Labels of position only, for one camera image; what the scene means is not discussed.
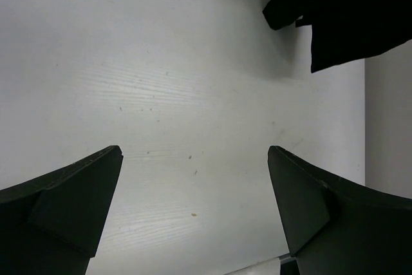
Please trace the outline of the black trousers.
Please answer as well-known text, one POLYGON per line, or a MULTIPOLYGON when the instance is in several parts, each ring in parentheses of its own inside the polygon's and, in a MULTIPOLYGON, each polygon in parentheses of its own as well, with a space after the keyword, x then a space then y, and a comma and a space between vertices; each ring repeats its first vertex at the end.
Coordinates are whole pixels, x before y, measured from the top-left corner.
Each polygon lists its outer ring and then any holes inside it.
POLYGON ((311 26, 313 73, 411 40, 411 0, 270 0, 263 15, 273 30, 311 26))

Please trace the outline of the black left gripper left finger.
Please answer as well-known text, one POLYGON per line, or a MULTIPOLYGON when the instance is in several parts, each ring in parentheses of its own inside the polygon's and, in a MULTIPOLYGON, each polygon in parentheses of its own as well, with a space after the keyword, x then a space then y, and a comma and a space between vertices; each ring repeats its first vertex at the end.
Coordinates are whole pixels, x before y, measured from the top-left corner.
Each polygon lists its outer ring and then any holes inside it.
POLYGON ((85 274, 122 161, 120 147, 109 146, 1 190, 1 274, 85 274))

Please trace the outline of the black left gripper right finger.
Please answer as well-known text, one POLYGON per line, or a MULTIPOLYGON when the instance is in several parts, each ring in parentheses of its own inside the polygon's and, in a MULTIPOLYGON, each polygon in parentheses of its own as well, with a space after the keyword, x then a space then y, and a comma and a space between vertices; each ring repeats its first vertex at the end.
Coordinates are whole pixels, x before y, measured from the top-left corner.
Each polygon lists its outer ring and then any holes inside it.
POLYGON ((411 200, 325 171, 279 146, 268 169, 300 274, 410 274, 411 200))

